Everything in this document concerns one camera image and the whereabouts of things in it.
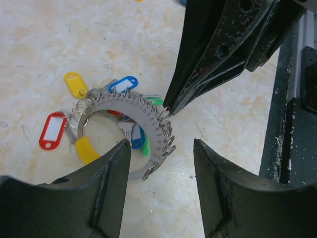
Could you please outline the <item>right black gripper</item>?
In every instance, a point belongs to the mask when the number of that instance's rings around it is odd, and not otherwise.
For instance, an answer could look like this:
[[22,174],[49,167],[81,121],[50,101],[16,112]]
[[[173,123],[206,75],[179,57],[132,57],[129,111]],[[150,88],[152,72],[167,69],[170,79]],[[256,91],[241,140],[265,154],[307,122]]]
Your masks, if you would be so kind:
[[175,72],[163,106],[176,115],[210,78],[243,66],[250,53],[233,57],[261,21],[261,32],[246,69],[263,66],[280,47],[305,8],[293,0],[188,0]]

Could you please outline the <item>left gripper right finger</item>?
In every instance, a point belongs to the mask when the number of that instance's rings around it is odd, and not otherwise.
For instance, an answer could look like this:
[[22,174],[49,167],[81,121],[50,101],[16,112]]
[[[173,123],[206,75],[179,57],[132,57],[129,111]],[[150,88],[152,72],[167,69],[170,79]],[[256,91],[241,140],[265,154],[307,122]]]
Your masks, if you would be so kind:
[[194,165],[207,238],[314,238],[317,186],[257,176],[194,140]]

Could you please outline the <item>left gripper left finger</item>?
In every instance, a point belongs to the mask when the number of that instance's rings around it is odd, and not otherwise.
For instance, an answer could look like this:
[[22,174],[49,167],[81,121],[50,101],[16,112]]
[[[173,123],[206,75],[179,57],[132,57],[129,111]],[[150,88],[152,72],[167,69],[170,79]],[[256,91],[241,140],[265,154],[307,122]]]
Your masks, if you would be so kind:
[[117,238],[131,150],[120,141],[106,154],[50,184],[0,178],[3,238]]

